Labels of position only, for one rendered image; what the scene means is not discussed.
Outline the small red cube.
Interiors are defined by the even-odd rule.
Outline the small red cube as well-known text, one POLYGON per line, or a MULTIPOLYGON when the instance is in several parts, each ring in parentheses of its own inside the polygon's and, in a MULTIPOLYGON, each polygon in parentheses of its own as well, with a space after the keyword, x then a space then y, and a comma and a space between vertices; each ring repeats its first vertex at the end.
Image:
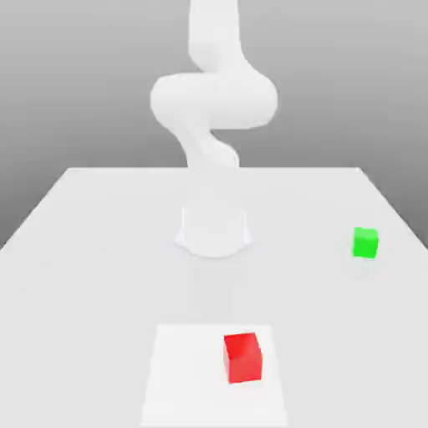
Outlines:
POLYGON ((254 332, 225 335, 223 361, 229 384, 262 379, 263 356, 254 332))

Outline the small green cube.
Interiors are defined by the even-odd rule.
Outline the small green cube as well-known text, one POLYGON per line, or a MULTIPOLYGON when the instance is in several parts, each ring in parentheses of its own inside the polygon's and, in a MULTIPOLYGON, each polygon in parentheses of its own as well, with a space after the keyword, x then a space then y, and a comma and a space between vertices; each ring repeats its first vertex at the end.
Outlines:
POLYGON ((379 246, 379 233, 374 228, 356 227, 352 255, 354 257, 375 259, 379 246))

